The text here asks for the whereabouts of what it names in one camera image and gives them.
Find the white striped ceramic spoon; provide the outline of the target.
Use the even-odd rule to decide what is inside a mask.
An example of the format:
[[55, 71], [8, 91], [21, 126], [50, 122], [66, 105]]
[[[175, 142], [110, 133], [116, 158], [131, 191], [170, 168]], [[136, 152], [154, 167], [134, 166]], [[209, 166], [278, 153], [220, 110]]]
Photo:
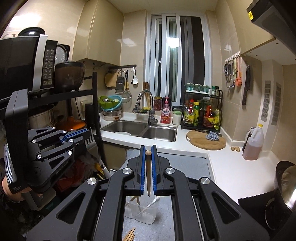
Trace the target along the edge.
[[146, 214], [152, 217], [156, 217], [159, 201], [160, 201], [160, 197], [155, 196], [151, 203], [149, 203], [145, 208], [139, 210], [136, 217], [140, 217]]

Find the white handled metal fork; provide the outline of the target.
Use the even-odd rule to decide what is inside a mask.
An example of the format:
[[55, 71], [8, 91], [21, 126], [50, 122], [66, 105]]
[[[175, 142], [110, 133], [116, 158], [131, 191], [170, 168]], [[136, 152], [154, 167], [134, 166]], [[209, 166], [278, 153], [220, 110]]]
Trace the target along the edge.
[[86, 148], [87, 148], [88, 152], [97, 159], [99, 166], [100, 166], [102, 172], [104, 173], [104, 176], [106, 178], [110, 178], [111, 174], [100, 157], [98, 146], [95, 142], [95, 138], [92, 133], [92, 129], [89, 128], [88, 130], [90, 131], [91, 136], [85, 141]]

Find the chrome kitchen faucet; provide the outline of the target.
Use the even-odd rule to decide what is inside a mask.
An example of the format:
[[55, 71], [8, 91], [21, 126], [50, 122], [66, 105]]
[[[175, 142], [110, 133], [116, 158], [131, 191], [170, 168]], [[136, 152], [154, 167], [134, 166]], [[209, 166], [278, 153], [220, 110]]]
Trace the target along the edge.
[[148, 114], [148, 126], [152, 126], [158, 123], [158, 120], [154, 117], [155, 111], [152, 106], [153, 102], [152, 93], [148, 89], [142, 90], [136, 100], [135, 106], [132, 109], [136, 114]]

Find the stainless steel sink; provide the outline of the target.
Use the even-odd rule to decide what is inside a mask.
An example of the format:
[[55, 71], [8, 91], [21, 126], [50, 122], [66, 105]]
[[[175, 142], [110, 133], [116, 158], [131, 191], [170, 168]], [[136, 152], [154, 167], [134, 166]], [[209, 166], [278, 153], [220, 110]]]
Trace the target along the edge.
[[134, 137], [148, 138], [166, 142], [175, 142], [177, 128], [173, 126], [152, 125], [128, 120], [117, 120], [101, 128], [112, 133], [128, 133]]

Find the large steel stock pot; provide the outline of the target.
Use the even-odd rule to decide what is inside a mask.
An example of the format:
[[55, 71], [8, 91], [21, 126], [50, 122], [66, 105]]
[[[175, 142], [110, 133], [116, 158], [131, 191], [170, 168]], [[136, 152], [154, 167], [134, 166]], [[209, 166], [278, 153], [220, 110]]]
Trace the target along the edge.
[[51, 109], [29, 117], [29, 127], [32, 129], [47, 128], [52, 126], [53, 123], [54, 116]]

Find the green plastic colander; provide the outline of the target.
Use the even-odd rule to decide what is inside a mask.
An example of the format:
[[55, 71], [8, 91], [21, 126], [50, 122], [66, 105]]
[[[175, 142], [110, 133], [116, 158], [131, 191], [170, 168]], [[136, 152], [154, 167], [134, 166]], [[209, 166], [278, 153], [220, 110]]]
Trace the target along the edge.
[[113, 99], [107, 96], [100, 96], [99, 104], [102, 109], [111, 109], [119, 104], [119, 100], [116, 98]]

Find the round wooden cutting board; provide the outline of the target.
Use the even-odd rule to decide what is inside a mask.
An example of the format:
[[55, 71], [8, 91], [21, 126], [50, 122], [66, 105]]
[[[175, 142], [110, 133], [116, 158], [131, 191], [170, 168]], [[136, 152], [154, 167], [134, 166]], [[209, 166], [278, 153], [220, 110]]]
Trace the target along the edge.
[[190, 144], [203, 150], [217, 151], [226, 147], [226, 140], [220, 137], [218, 141], [211, 141], [206, 139], [206, 133], [198, 131], [189, 131], [186, 134], [186, 139]]

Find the grey table mat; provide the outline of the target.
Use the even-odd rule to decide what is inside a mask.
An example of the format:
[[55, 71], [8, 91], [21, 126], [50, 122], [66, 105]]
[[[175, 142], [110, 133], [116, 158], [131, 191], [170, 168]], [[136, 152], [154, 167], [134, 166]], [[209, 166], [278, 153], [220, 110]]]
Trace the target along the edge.
[[[131, 182], [140, 188], [140, 150], [128, 152], [123, 167], [134, 167]], [[158, 212], [153, 224], [147, 225], [134, 219], [124, 222], [124, 228], [135, 227], [135, 240], [203, 240], [205, 232], [197, 212], [196, 199], [201, 196], [200, 181], [188, 178], [182, 170], [181, 156], [157, 151], [157, 195], [160, 197]], [[145, 168], [144, 194], [147, 194]], [[128, 196], [143, 196], [140, 190], [128, 190]], [[151, 196], [154, 196], [151, 176]]]

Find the black shelving rack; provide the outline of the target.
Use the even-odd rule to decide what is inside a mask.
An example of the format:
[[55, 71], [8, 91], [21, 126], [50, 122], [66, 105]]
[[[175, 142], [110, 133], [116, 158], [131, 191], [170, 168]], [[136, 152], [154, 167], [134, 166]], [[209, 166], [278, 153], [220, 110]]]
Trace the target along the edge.
[[93, 126], [95, 127], [95, 142], [98, 146], [100, 157], [107, 167], [105, 152], [103, 147], [103, 140], [101, 136], [101, 123], [99, 116], [99, 107], [98, 107], [98, 93], [97, 93], [97, 72], [93, 72], [91, 76], [84, 77], [85, 80], [92, 80], [92, 88], [86, 90], [78, 90], [78, 91], [67, 91], [67, 92], [57, 92], [56, 90], [42, 90], [37, 92], [24, 90], [26, 93], [26, 97], [29, 104], [29, 110], [38, 108], [42, 105], [53, 104], [55, 102], [66, 101], [66, 109], [68, 116], [73, 114], [72, 111], [72, 99], [76, 99], [78, 97], [84, 96], [92, 96], [92, 104], [93, 104]]

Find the clear plastic container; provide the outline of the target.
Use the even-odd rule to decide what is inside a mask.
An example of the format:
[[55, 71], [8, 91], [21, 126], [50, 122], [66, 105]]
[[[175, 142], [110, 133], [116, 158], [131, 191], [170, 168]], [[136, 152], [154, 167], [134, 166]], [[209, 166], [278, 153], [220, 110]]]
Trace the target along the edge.
[[159, 206], [157, 196], [128, 196], [125, 203], [125, 217], [151, 225], [154, 223]]

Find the black spice rack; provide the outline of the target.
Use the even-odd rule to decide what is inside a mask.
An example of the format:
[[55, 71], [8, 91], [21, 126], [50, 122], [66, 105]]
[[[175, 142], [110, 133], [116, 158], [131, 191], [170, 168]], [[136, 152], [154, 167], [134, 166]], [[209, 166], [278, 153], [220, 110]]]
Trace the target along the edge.
[[222, 90], [185, 90], [181, 126], [218, 133], [222, 124]]

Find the black microwave oven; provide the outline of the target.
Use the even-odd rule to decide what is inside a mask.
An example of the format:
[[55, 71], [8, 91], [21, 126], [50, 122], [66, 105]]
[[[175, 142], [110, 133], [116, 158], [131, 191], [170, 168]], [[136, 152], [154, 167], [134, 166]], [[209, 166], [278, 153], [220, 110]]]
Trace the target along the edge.
[[58, 42], [47, 35], [1, 40], [1, 99], [14, 91], [38, 92], [54, 87]]

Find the brown liquid plastic jug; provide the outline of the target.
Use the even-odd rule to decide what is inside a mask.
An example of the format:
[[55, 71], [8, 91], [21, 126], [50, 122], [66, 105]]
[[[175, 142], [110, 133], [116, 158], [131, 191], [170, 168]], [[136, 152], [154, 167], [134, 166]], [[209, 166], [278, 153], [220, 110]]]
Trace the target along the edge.
[[257, 160], [264, 143], [263, 125], [258, 124], [252, 135], [247, 139], [243, 158], [248, 161]]

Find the black gas stove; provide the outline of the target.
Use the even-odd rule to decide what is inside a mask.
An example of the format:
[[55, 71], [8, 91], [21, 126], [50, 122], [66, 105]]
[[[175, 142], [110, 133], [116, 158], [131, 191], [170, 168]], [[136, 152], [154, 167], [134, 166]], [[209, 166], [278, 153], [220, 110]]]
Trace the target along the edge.
[[270, 240], [295, 240], [295, 211], [273, 191], [240, 198], [238, 203], [267, 230]]

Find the black metal wok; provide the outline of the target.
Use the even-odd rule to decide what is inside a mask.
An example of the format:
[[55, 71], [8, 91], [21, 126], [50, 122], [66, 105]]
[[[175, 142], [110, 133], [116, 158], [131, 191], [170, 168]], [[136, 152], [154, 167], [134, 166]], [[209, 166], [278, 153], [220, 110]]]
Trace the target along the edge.
[[295, 164], [280, 161], [276, 165], [274, 197], [265, 207], [265, 221], [271, 230], [279, 230], [295, 211]]

